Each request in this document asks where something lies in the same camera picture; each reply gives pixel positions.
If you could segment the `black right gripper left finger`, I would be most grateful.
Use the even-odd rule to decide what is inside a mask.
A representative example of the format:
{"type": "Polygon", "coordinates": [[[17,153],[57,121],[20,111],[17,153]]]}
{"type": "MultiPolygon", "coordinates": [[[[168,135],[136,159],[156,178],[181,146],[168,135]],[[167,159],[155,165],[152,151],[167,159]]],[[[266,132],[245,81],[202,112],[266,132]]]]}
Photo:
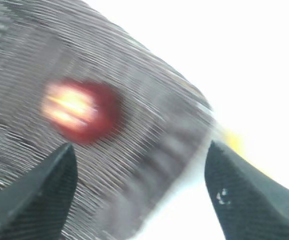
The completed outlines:
{"type": "Polygon", "coordinates": [[[0,191],[0,240],[58,240],[77,182],[75,150],[65,143],[0,191]]]}

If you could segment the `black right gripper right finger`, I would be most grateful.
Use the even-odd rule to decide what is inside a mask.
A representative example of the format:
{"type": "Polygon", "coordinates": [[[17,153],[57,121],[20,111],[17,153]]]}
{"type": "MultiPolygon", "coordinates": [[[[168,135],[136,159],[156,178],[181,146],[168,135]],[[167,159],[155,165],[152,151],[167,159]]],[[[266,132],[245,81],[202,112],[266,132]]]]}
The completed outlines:
{"type": "Polygon", "coordinates": [[[212,141],[204,178],[227,240],[289,240],[289,189],[212,141]]]}

